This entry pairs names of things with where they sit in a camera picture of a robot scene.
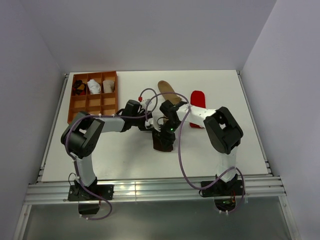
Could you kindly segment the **dark brown striped sock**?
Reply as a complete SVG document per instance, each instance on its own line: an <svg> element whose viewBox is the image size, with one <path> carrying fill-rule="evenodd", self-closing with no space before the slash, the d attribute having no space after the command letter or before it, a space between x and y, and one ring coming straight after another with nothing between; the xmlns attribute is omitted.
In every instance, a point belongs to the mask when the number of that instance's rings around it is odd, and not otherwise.
<svg viewBox="0 0 320 240"><path fill-rule="evenodd" d="M162 136L160 132L153 131L152 132L152 142L153 142L153 149L163 153L169 153L173 151L173 142Z"/></svg>

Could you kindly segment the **tan ribbed sock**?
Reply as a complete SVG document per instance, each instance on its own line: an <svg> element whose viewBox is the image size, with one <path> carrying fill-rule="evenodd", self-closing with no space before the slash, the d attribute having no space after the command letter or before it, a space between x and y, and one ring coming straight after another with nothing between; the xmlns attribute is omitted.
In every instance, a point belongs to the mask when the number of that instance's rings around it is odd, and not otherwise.
<svg viewBox="0 0 320 240"><path fill-rule="evenodd" d="M173 105L176 105L182 101L181 97L178 96L172 86L164 80L157 83L157 87L160 93L162 93L163 98L166 101L170 101Z"/></svg>

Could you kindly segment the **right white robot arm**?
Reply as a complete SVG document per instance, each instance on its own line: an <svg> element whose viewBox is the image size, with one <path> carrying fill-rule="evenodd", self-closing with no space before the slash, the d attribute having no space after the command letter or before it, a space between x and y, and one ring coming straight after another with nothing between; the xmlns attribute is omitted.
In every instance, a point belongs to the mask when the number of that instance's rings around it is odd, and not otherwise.
<svg viewBox="0 0 320 240"><path fill-rule="evenodd" d="M176 140L175 131L181 129L184 122L204 128L211 145L221 156L214 184L220 194L229 194L238 181L236 155L244 136L229 109L202 108L185 101L172 104L166 100L161 104L160 111L166 122L158 130L152 131L153 148L160 152L171 152Z"/></svg>

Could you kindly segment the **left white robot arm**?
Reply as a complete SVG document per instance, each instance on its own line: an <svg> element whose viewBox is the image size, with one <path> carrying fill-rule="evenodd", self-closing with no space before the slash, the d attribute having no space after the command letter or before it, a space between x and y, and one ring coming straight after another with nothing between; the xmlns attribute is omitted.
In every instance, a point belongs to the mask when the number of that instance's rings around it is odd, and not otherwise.
<svg viewBox="0 0 320 240"><path fill-rule="evenodd" d="M75 168L75 189L86 200L98 194L98 179L93 170L92 152L102 133L124 133L131 127L148 131L145 127L146 117L152 117L146 107L151 103L147 100L129 100L124 109L114 115L92 115L79 112L61 136L61 143L71 157Z"/></svg>

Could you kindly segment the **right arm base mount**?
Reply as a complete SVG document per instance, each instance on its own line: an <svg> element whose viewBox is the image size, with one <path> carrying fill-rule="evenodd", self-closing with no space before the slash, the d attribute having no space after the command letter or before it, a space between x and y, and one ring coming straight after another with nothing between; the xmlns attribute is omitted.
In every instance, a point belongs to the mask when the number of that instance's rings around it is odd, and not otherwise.
<svg viewBox="0 0 320 240"><path fill-rule="evenodd" d="M224 182L220 179L211 187L198 191L202 198L224 197L215 199L214 205L219 212L225 214L229 214L237 208L237 197L240 197L239 204L244 202L245 193L244 182L238 179L237 173L231 181Z"/></svg>

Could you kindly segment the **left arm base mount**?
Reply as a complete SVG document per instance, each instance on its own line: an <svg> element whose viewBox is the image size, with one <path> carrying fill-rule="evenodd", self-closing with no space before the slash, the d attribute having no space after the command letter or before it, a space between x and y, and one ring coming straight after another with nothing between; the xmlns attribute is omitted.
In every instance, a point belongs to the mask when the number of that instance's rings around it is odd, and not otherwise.
<svg viewBox="0 0 320 240"><path fill-rule="evenodd" d="M69 188L69 193L67 200L69 202L78 202L78 212L81 215L91 217L96 215L100 210L102 199L112 200L114 193L114 185L96 185L90 187L89 190L94 193L94 195L88 193L83 189L79 183L74 183Z"/></svg>

